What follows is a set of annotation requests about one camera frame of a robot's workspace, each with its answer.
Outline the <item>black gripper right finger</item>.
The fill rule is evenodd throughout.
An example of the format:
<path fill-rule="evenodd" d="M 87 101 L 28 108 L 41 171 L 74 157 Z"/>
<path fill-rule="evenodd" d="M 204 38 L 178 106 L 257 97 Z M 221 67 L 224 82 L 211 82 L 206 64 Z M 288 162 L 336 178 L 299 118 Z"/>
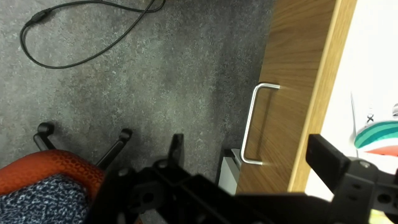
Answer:
<path fill-rule="evenodd" d="M 345 155 L 321 134 L 309 135 L 306 162 L 334 193 L 335 204 L 398 215 L 397 174 L 383 171 L 369 160 Z"/>

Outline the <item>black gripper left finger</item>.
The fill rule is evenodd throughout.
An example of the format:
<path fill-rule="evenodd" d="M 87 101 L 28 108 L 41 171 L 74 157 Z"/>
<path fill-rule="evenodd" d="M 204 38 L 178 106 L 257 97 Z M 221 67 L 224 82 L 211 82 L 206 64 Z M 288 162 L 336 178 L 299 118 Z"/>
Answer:
<path fill-rule="evenodd" d="M 172 137 L 167 162 L 168 162 L 168 167 L 173 171 L 176 173 L 182 171 L 182 165 L 184 164 L 184 134 L 183 133 L 176 133 Z"/>

